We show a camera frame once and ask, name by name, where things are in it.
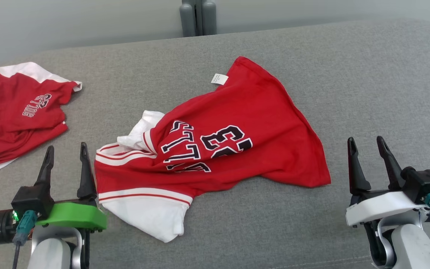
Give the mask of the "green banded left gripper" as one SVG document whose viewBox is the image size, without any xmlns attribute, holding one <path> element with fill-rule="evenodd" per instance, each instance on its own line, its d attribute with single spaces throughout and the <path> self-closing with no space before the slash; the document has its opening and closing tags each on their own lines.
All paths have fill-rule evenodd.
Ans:
<svg viewBox="0 0 430 269">
<path fill-rule="evenodd" d="M 88 148 L 85 142 L 80 147 L 81 177 L 75 200 L 59 201 L 53 205 L 49 216 L 39 218 L 36 226 L 58 226 L 62 228 L 78 228 L 88 230 L 105 230 L 107 216 L 99 209 L 97 189 L 91 168 Z M 51 171 L 54 166 L 54 146 L 48 146 L 34 186 L 50 186 Z"/>
</svg>

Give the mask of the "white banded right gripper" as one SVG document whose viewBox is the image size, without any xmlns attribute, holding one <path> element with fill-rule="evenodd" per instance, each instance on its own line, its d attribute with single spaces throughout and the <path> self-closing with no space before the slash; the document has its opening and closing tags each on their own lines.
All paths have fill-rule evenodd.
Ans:
<svg viewBox="0 0 430 269">
<path fill-rule="evenodd" d="M 414 219 L 423 224 L 428 221 L 423 205 L 411 201 L 400 191 L 405 184 L 401 177 L 401 167 L 382 136 L 377 136 L 377 146 L 384 160 L 389 179 L 389 190 L 376 197 L 361 199 L 360 194 L 370 191 L 358 159 L 358 149 L 353 137 L 348 138 L 349 189 L 352 194 L 350 206 L 346 209 L 345 219 L 348 226 L 358 225 L 386 217 L 397 216 L 408 211 L 414 212 Z"/>
</svg>

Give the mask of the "red shorts Bulls 23 print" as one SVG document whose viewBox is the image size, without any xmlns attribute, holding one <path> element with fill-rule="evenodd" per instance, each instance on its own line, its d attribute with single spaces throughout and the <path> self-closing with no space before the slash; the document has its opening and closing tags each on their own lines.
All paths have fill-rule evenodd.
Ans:
<svg viewBox="0 0 430 269">
<path fill-rule="evenodd" d="M 0 169 L 64 133 L 61 107 L 80 90 L 34 62 L 0 67 Z"/>
</svg>

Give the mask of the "red white jersey number 33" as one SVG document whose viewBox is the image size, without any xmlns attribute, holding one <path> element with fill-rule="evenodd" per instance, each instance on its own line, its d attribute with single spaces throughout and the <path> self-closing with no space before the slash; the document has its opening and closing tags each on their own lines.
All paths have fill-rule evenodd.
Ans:
<svg viewBox="0 0 430 269">
<path fill-rule="evenodd" d="M 168 243 L 193 199 L 262 176 L 308 188 L 331 183 L 321 140 L 283 85 L 238 57 L 218 88 L 167 114 L 145 110 L 130 134 L 97 150 L 100 204 Z"/>
</svg>

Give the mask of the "grey metal partition post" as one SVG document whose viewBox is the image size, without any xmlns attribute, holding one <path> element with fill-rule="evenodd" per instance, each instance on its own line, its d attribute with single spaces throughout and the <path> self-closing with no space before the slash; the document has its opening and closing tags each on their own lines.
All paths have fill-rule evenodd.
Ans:
<svg viewBox="0 0 430 269">
<path fill-rule="evenodd" d="M 217 34 L 213 0 L 181 0 L 179 12 L 184 37 Z"/>
</svg>

